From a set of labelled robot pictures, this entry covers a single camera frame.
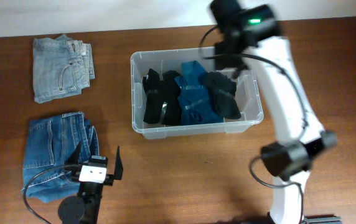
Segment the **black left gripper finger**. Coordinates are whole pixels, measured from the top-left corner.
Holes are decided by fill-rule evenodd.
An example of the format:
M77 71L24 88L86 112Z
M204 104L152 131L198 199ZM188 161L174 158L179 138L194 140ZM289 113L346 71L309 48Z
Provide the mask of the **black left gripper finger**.
M70 157L65 161L65 165L74 165L79 163L80 152L82 149L82 142L80 141Z
M117 147L116 150L116 159L115 159L115 169L114 169L114 180L121 180L123 178L123 163L121 160L121 155L120 155L120 147Z

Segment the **dark green-black garment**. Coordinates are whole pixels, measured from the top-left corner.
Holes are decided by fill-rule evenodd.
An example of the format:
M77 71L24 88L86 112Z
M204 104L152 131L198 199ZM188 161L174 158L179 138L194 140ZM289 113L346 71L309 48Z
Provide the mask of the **dark green-black garment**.
M199 82L208 89L216 114L227 119L240 119L241 113L235 100L237 84L220 72L205 72Z

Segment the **black garment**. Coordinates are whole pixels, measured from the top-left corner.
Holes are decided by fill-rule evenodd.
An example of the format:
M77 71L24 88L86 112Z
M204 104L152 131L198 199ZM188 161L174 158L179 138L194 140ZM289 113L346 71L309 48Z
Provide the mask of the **black garment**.
M153 69L149 69L146 77L143 77L143 89L146 94L146 110L143 121L147 124L163 124L178 126L181 124L182 108L178 97L180 87L175 78L180 74L175 70L169 70L160 75Z

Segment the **dark blue garment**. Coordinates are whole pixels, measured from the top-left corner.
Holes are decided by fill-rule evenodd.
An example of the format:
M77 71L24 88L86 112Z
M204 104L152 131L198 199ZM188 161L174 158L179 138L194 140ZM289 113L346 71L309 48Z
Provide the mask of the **dark blue garment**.
M182 63L181 68L182 75L174 79L180 89L177 98L182 109L180 125L222 123L223 117L213 110L207 87L200 82L207 71L196 60Z

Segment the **light blue jeans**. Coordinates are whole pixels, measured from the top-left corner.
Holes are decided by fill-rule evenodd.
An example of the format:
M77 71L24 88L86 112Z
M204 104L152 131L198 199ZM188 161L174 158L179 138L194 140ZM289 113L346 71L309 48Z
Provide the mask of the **light blue jeans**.
M90 44L65 34L33 41L34 101L79 95L95 78Z

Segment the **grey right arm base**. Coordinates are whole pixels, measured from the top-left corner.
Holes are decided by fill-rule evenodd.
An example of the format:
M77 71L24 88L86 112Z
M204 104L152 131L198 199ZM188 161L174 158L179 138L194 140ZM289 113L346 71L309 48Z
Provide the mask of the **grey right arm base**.
M343 224L340 217L305 217L302 224Z

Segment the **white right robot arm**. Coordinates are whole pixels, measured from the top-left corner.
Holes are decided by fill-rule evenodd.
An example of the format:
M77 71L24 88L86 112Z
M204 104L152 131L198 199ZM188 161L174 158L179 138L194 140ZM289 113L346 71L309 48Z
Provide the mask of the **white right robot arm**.
M238 1L212 1L210 10L223 35L212 56L217 68L252 70L273 119L276 142L263 146L249 164L261 161L272 176L272 206L259 223L341 223L333 215L304 216L304 191L314 159L337 144L307 99L289 40L270 6L244 9Z

